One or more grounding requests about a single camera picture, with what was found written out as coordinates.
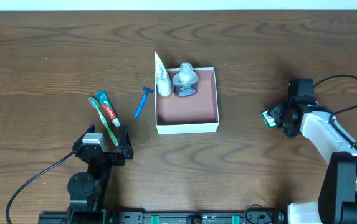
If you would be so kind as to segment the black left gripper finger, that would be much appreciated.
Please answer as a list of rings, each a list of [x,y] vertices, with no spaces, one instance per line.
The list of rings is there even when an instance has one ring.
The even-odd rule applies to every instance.
[[[88,129],[78,138],[78,143],[82,144],[85,143],[87,141],[87,134],[92,134],[95,132],[95,125],[91,124]]]
[[[128,132],[128,126],[121,127],[121,134],[118,141],[118,147],[121,151],[129,151],[132,150],[132,145],[130,141],[130,136]]]

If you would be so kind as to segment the green white soap box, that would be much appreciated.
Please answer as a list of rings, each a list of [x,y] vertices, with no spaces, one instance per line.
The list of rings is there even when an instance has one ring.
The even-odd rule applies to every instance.
[[[273,117],[271,117],[269,112],[269,110],[266,110],[262,112],[260,116],[268,129],[275,129],[277,127],[277,124],[275,123],[275,120],[273,119]]]

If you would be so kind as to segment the white Pantene tube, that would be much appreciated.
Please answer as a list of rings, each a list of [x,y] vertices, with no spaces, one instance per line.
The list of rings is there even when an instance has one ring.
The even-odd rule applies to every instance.
[[[158,94],[169,97],[172,94],[171,79],[157,52],[155,52],[155,78]]]

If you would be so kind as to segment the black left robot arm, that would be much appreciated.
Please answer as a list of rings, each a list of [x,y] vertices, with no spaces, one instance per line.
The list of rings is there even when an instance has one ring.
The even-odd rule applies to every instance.
[[[73,175],[67,186],[70,194],[68,223],[117,223],[117,212],[105,205],[105,194],[111,170],[124,166],[133,158],[128,127],[123,126],[117,136],[118,152],[105,150],[105,139],[91,125],[73,144],[75,157],[88,164],[85,172]]]

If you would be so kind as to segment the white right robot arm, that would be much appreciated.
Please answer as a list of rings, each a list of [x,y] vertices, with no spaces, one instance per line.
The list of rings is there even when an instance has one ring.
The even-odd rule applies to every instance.
[[[291,203],[286,223],[357,223],[357,141],[325,106],[285,100],[262,112],[268,128],[308,139],[328,165],[318,200]]]

